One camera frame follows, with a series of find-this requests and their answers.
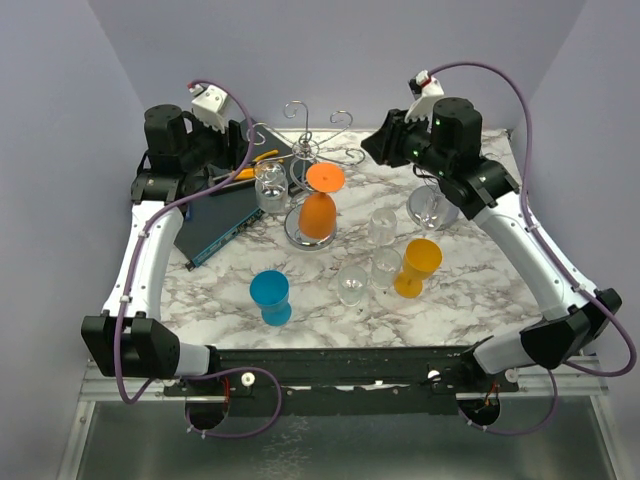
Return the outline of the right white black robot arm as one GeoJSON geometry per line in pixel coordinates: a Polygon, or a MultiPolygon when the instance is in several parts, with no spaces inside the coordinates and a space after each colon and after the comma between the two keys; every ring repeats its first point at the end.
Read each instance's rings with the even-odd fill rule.
{"type": "Polygon", "coordinates": [[[518,182],[481,153],[482,124],[469,100],[448,97],[435,103],[430,120],[408,122],[404,111],[389,110],[382,126],[361,143],[379,165],[413,164],[435,176],[445,198],[498,245],[538,304],[540,321],[473,348],[473,359],[459,371],[462,384],[474,392],[509,368],[557,368],[595,340],[607,315],[622,305],[615,289],[598,288],[542,227],[527,224],[518,182]]]}

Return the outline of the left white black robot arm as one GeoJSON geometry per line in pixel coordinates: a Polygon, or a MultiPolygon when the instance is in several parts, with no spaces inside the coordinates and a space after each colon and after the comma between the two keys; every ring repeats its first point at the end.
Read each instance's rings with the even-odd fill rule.
{"type": "Polygon", "coordinates": [[[144,114],[147,148],[131,186],[131,230],[115,285],[100,314],[87,316],[81,337],[107,377],[187,377],[201,395],[222,380],[211,350],[181,342],[160,321],[168,260],[182,228],[186,203],[200,190],[197,178],[214,165],[232,171],[248,143],[240,123],[224,117],[224,106],[184,111],[157,105],[144,114]]]}

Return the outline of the orange plastic goblet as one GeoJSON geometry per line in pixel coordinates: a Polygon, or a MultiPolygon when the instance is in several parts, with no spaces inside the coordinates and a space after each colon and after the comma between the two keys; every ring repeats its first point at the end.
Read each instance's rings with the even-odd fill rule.
{"type": "Polygon", "coordinates": [[[345,174],[337,165],[320,162],[309,168],[306,180],[313,193],[301,207],[299,230],[311,239],[324,239],[336,227],[337,208],[331,194],[343,188],[345,174]]]}

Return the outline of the clear patterned wine glass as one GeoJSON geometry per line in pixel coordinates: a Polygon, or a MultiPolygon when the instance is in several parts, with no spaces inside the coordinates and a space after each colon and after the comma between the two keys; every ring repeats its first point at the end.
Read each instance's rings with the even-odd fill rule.
{"type": "Polygon", "coordinates": [[[255,194],[258,207],[268,214],[285,211],[288,201],[288,180],[278,161],[262,161],[254,169],[255,194]]]}

